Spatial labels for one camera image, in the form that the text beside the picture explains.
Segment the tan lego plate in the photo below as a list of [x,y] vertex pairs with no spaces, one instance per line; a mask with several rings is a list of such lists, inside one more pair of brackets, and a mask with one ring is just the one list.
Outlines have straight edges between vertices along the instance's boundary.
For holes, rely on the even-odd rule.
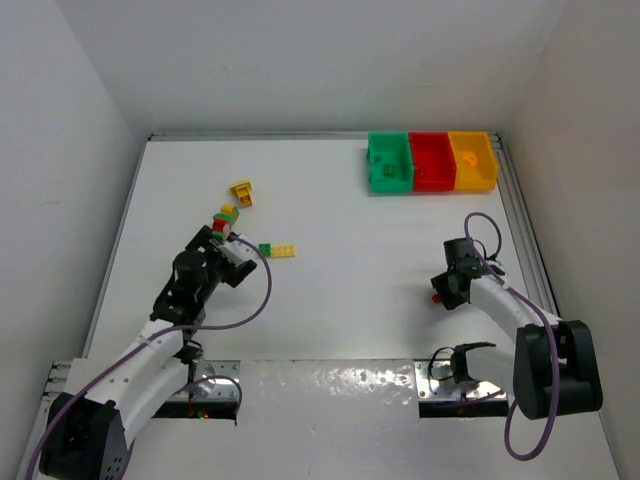
[[293,244],[272,245],[270,249],[271,258],[293,258],[296,256],[296,246]]

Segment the green square lego brick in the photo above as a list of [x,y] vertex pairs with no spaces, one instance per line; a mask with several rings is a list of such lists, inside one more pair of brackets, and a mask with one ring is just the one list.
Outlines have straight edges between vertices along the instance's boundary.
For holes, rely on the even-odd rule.
[[383,175],[385,177],[394,177],[395,176],[395,166],[392,164],[387,164],[383,168]]

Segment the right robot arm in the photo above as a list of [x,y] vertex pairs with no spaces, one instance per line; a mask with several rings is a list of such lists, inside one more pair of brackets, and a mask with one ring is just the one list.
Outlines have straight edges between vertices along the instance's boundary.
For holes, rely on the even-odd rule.
[[589,327],[529,306],[503,288],[464,238],[444,243],[447,269],[431,284],[445,309],[470,304],[514,342],[512,353],[491,342],[457,345],[451,375],[460,383],[488,381],[513,396],[526,418],[546,418],[559,390],[558,416],[601,409],[603,392]]

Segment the orange lego piece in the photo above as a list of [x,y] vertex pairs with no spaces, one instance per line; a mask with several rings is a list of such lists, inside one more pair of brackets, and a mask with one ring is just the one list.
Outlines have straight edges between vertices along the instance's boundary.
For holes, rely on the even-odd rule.
[[465,154],[463,156],[463,160],[470,166],[477,166],[478,165],[478,159],[473,154]]

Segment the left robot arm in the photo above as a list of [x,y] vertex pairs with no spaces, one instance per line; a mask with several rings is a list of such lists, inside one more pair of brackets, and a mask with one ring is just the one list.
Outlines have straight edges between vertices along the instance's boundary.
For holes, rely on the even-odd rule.
[[54,400],[26,478],[122,478],[140,430],[191,384],[191,365],[199,356],[191,340],[208,328],[205,306],[215,289],[237,287],[266,263],[246,236],[223,236],[203,226],[174,258],[138,336],[85,386]]

